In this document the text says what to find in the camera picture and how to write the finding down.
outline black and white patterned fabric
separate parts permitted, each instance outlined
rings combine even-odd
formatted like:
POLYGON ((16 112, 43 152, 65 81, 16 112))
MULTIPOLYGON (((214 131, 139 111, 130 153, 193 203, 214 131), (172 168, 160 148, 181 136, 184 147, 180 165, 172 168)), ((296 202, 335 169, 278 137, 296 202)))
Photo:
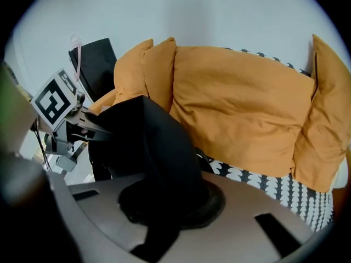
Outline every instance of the black and white patterned fabric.
MULTIPOLYGON (((250 53, 246 49, 240 49, 239 51, 250 53)), ((255 54, 263 58, 267 57, 260 52, 255 54)), ((276 57, 271 59, 281 62, 276 57)), ((286 66, 295 69, 289 62, 286 63, 286 66)), ((310 77, 310 74, 302 69, 297 71, 310 77)), ((210 165, 215 174, 235 181, 245 182, 265 191, 269 197, 280 201, 281 205, 290 208, 293 213, 299 215, 313 231, 319 231, 333 219, 333 196, 331 190, 326 193, 316 192, 294 180, 290 174, 281 178, 275 178, 232 167, 217 160, 213 160, 210 165)))

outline white wall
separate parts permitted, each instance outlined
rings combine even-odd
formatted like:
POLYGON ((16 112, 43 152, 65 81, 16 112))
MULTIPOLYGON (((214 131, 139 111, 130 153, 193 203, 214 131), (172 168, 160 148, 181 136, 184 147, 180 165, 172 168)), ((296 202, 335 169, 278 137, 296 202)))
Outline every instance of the white wall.
POLYGON ((5 59, 35 94, 55 71, 73 77, 71 36, 109 37, 119 58, 137 43, 174 36, 178 45, 263 52, 311 70, 312 33, 351 68, 336 28, 315 0, 37 0, 18 23, 5 59))

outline orange pillow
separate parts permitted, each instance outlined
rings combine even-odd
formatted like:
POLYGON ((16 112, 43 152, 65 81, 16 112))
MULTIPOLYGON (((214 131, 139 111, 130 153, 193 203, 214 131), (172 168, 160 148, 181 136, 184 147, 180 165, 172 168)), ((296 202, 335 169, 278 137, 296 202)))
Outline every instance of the orange pillow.
POLYGON ((255 173, 290 173, 314 80, 277 61, 215 47, 177 47, 170 114, 196 147, 255 173))
POLYGON ((116 61, 114 70, 116 100, 114 104, 140 95, 149 96, 142 62, 145 52, 153 46, 154 40, 143 41, 116 61))
POLYGON ((173 70, 176 54, 173 37, 147 50, 144 56, 145 83, 150 98, 167 112, 173 99, 173 70))
POLYGON ((329 190, 351 140, 351 74, 337 54, 313 35, 317 89, 294 151, 292 176, 320 192, 329 190))

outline pillow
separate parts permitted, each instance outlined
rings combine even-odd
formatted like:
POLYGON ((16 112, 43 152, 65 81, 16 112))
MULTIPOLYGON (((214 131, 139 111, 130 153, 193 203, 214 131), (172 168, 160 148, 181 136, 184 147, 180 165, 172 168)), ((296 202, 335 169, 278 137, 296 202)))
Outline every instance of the pillow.
POLYGON ((313 35, 313 72, 317 89, 296 141, 292 176, 326 192, 351 139, 351 75, 337 54, 313 35))
POLYGON ((145 83, 150 98, 167 112, 173 99, 173 70, 176 43, 173 37, 145 52, 145 83))
POLYGON ((152 39, 143 41, 116 61, 114 70, 116 100, 113 105, 140 95, 149 96, 142 62, 145 52, 153 46, 152 39))
POLYGON ((261 56, 177 47, 171 115, 206 155, 282 177, 293 166, 314 80, 261 56))

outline wire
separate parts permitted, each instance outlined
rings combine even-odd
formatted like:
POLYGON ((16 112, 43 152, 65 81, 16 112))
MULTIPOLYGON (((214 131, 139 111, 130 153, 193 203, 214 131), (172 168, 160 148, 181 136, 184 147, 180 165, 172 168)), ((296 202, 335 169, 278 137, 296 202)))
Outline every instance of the wire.
POLYGON ((42 150, 43 157, 44 157, 44 163, 45 163, 45 165, 46 165, 48 171, 52 171, 51 166, 50 166, 50 163, 49 163, 49 161, 48 161, 48 157, 47 157, 46 154, 45 154, 45 150, 44 150, 42 141, 41 141, 41 139, 40 139, 39 130, 38 130, 38 120, 37 120, 37 119, 35 119, 35 122, 34 122, 34 134, 35 134, 35 136, 37 137, 37 140, 38 140, 40 149, 42 150))

